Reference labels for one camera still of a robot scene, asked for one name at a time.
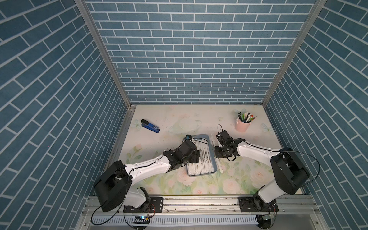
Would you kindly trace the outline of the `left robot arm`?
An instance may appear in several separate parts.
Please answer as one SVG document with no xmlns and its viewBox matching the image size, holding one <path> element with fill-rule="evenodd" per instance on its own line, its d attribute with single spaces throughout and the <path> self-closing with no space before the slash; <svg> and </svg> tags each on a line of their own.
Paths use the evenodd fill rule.
<svg viewBox="0 0 368 230">
<path fill-rule="evenodd" d="M 187 163 L 198 163 L 199 157 L 200 151 L 195 143 L 185 140 L 176 149 L 166 150 L 141 163 L 112 163 L 94 183 L 102 211 L 109 212 L 119 205 L 140 208 L 148 200 L 148 195 L 142 188 L 132 191 L 133 185 L 154 175 L 177 170 Z"/>
</svg>

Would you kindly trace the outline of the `pink pen cup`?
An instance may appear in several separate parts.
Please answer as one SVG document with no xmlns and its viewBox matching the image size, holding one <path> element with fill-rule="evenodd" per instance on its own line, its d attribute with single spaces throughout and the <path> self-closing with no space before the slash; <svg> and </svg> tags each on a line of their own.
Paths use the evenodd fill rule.
<svg viewBox="0 0 368 230">
<path fill-rule="evenodd" d="M 247 129 L 250 127 L 251 123 L 245 123 L 242 122 L 239 118 L 236 119 L 235 122 L 235 130 L 240 132 L 240 133 L 244 133 L 247 131 Z"/>
</svg>

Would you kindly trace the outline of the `pens in cup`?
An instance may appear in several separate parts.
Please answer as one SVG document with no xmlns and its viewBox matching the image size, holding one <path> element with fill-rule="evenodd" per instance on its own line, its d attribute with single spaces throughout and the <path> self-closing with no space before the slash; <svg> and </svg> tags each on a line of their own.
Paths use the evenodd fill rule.
<svg viewBox="0 0 368 230">
<path fill-rule="evenodd" d="M 239 112 L 238 119 L 243 123 L 251 123 L 253 120 L 256 119 L 256 117 L 252 113 L 249 113 L 249 112 L 245 112 L 245 113 Z"/>
</svg>

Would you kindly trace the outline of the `right wrapped straw pile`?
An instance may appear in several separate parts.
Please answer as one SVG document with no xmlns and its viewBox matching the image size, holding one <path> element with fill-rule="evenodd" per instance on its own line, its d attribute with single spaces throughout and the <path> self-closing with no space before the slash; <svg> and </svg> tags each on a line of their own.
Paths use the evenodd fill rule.
<svg viewBox="0 0 368 230">
<path fill-rule="evenodd" d="M 211 139 L 213 153 L 215 153 L 215 147 L 219 146 L 219 142 L 213 134 L 210 135 L 210 139 Z M 219 173 L 224 173 L 223 165 L 221 164 L 220 159 L 216 157 L 216 154 L 214 154 L 214 158 L 215 158 L 215 162 L 216 162 L 216 165 L 217 165 L 217 171 Z"/>
</svg>

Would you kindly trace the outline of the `blue storage tray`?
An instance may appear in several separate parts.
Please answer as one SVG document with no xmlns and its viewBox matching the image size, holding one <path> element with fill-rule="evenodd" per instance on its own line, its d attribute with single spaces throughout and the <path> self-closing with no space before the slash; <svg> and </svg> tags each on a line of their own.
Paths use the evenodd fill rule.
<svg viewBox="0 0 368 230">
<path fill-rule="evenodd" d="M 190 140 L 196 145 L 195 163 L 188 162 L 186 164 L 188 176 L 196 177 L 216 173 L 218 167 L 209 136 L 206 134 L 186 135 L 184 140 Z"/>
</svg>

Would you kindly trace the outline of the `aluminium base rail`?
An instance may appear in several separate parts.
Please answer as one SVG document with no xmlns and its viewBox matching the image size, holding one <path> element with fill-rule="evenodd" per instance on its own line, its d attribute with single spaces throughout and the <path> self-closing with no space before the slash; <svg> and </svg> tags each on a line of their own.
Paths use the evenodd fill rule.
<svg viewBox="0 0 368 230">
<path fill-rule="evenodd" d="M 258 211 L 249 202 L 251 195 L 246 197 L 245 204 L 240 202 L 240 195 L 152 195 L 151 198 L 163 198 L 152 209 L 144 214 L 153 215 L 207 215 L 207 214 L 319 214 L 311 195 L 283 195 L 263 211 Z"/>
</svg>

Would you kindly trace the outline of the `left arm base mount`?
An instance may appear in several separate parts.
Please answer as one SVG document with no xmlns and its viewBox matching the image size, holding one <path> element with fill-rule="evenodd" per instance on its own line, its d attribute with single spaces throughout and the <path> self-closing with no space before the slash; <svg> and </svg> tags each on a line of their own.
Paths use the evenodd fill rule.
<svg viewBox="0 0 368 230">
<path fill-rule="evenodd" d="M 140 207 L 125 206 L 124 213 L 162 213 L 163 197 L 151 197 L 150 200 L 145 201 Z"/>
</svg>

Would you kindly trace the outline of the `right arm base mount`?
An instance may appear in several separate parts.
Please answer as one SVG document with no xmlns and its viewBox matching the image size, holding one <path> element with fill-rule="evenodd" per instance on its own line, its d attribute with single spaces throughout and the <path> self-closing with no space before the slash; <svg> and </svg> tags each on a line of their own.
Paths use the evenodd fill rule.
<svg viewBox="0 0 368 230">
<path fill-rule="evenodd" d="M 241 212 L 279 212 L 276 200 L 265 203 L 260 198 L 253 196 L 238 197 Z"/>
</svg>

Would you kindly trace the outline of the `blue stapler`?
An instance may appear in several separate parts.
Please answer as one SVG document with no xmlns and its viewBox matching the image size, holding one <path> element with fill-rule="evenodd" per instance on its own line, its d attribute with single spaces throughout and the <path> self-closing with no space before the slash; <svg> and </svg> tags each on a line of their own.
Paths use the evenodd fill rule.
<svg viewBox="0 0 368 230">
<path fill-rule="evenodd" d="M 159 133 L 161 131 L 159 127 L 157 127 L 156 125 L 152 124 L 151 122 L 145 119 L 141 120 L 141 126 L 155 133 Z"/>
</svg>

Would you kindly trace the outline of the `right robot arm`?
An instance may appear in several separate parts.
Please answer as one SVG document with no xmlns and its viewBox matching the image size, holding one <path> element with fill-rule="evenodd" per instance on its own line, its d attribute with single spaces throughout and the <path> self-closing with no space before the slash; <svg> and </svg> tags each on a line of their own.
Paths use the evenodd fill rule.
<svg viewBox="0 0 368 230">
<path fill-rule="evenodd" d="M 274 180 L 254 194 L 254 205 L 258 210 L 284 194 L 295 194 L 310 177 L 309 171 L 293 149 L 277 150 L 257 146 L 245 139 L 233 139 L 225 130 L 218 133 L 216 138 L 219 142 L 219 146 L 215 147 L 217 158 L 247 157 L 272 168 Z"/>
</svg>

